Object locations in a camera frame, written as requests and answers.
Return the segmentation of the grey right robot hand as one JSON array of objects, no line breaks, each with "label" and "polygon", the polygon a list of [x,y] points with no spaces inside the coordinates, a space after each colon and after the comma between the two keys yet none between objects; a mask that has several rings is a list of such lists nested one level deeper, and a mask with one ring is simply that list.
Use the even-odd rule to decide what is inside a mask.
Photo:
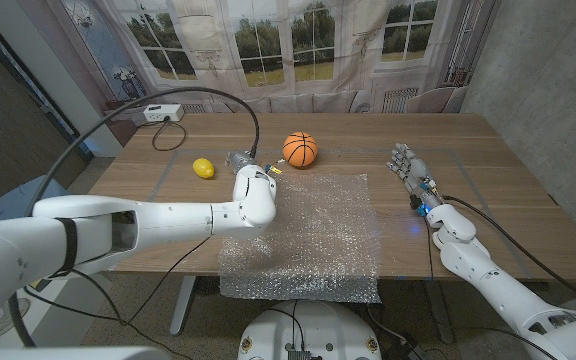
[{"label": "grey right robot hand", "polygon": [[403,181],[411,208],[421,217],[426,217],[432,209],[443,204],[431,172],[407,144],[395,144],[386,166]]}]

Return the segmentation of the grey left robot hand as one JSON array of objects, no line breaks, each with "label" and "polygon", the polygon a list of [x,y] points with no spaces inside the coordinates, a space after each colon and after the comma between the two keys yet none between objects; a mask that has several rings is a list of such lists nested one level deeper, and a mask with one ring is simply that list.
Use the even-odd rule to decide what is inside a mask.
[{"label": "grey left robot hand", "polygon": [[249,151],[229,152],[225,159],[225,165],[231,167],[234,174],[237,174],[241,169],[248,165],[256,164],[257,162]]}]

